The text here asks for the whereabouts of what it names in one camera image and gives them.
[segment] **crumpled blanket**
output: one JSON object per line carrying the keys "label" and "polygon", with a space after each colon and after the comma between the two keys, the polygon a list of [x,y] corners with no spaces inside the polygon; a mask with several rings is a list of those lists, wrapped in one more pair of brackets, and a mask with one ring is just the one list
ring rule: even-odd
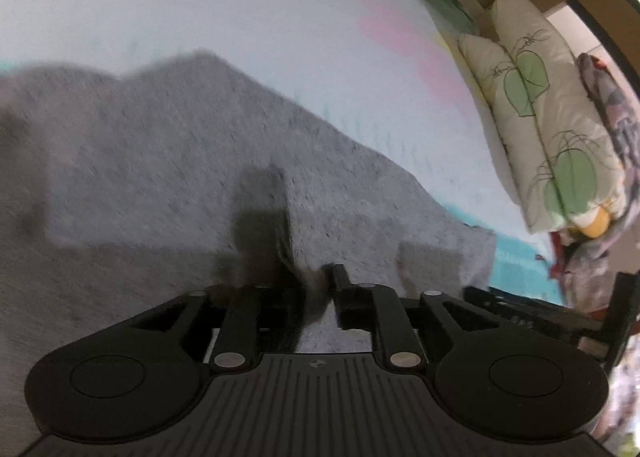
{"label": "crumpled blanket", "polygon": [[583,243],[568,261],[567,272],[587,277],[591,262],[602,257],[640,215],[640,125],[624,91],[609,71],[596,66],[598,62],[586,53],[577,58],[584,85],[625,168],[627,208],[622,217],[612,221],[606,233]]}
{"label": "crumpled blanket", "polygon": [[0,455],[37,437],[36,360],[180,293],[293,280],[297,350],[358,351],[324,264],[417,297],[486,286],[494,256],[410,173],[214,56],[0,78]]}

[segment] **bed sheet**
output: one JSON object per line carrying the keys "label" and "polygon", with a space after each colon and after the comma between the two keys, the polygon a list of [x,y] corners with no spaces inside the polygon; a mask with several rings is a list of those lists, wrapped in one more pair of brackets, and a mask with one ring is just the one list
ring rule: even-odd
{"label": "bed sheet", "polygon": [[491,285],[558,302],[535,260],[552,258],[548,238],[527,231],[455,46],[464,22],[425,0],[0,0],[0,69],[71,62],[126,74],[212,51],[388,156],[461,220],[495,230]]}

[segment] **pillow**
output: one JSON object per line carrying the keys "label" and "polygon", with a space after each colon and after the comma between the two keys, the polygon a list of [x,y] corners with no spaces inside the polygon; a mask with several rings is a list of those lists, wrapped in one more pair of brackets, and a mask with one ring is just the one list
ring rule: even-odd
{"label": "pillow", "polygon": [[492,108],[530,231],[564,228],[558,190],[518,69],[504,48],[491,40],[463,34],[458,46]]}
{"label": "pillow", "polygon": [[498,0],[491,13],[524,79],[566,217],[585,227],[602,205],[619,218],[625,172],[571,49],[529,0]]}

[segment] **silver screw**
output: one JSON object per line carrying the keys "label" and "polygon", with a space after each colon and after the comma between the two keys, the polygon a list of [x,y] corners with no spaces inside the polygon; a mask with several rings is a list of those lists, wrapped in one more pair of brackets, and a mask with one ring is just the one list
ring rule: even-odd
{"label": "silver screw", "polygon": [[422,363],[422,358],[412,352],[396,352],[389,359],[394,367],[399,367],[401,369],[410,369],[412,367],[417,367]]}
{"label": "silver screw", "polygon": [[213,362],[223,369],[234,369],[244,365],[246,358],[237,352],[223,352],[213,358]]}

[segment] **bed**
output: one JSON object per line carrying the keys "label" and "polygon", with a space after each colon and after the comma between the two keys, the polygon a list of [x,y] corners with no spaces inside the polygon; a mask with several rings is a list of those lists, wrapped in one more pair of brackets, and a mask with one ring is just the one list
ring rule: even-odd
{"label": "bed", "polygon": [[453,0],[0,0],[0,72],[73,63],[114,74],[209,50],[411,172],[497,233],[490,284],[561,303],[546,235],[526,228]]}

